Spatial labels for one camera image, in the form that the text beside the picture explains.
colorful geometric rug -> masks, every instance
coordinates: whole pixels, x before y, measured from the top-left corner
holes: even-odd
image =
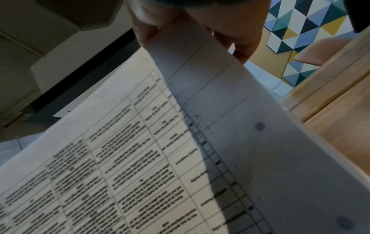
[[[265,27],[271,50],[293,50],[282,80],[294,87],[318,69],[294,61],[299,52],[323,38],[355,36],[343,0],[272,0]]]

wooden table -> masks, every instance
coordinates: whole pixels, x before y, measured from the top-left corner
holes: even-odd
[[[370,175],[370,28],[288,93],[282,103]]]

dark spot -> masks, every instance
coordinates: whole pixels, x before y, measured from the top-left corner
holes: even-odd
[[[263,131],[266,128],[266,124],[264,122],[257,122],[254,127],[257,131]]]
[[[352,222],[352,220],[345,216],[338,216],[336,218],[336,223],[346,231],[350,231],[355,228],[355,224]]]

paper sheet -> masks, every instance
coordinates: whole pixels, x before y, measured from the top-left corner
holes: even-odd
[[[146,49],[0,169],[0,234],[369,229],[368,178],[201,27]]]

hand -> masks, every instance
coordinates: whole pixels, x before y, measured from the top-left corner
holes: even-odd
[[[141,45],[176,18],[189,15],[210,29],[214,37],[245,63],[257,49],[271,0],[244,0],[231,5],[175,8],[148,0],[126,0],[133,30]]]

